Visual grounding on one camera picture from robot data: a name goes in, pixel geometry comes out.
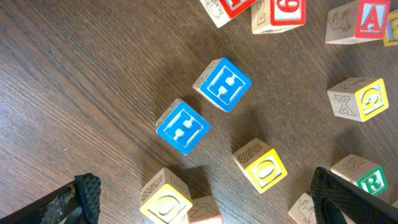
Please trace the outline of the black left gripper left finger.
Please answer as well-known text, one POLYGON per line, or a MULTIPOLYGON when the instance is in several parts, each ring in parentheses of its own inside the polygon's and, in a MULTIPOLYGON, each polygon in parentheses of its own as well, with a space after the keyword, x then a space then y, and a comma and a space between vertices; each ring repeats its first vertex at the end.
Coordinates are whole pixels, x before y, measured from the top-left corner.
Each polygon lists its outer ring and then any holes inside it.
POLYGON ((100 178, 87 173, 24 208, 1 218, 1 223, 89 223, 100 215, 100 178))

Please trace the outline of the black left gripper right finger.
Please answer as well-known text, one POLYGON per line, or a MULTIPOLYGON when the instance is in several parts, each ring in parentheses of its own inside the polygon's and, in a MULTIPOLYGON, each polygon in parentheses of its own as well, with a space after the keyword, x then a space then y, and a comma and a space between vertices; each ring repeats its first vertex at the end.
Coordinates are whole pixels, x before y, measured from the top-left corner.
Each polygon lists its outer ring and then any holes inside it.
POLYGON ((343 215, 355 223, 397 224, 395 207, 324 167, 315 169, 310 193, 318 224, 345 223, 343 215))

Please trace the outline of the green R block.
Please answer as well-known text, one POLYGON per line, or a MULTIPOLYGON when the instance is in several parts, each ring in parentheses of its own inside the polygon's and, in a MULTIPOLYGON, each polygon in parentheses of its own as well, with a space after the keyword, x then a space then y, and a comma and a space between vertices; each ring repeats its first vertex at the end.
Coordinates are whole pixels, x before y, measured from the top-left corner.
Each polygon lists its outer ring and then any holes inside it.
POLYGON ((337 162, 331 171, 376 197, 388 189, 382 166, 354 154, 337 162))

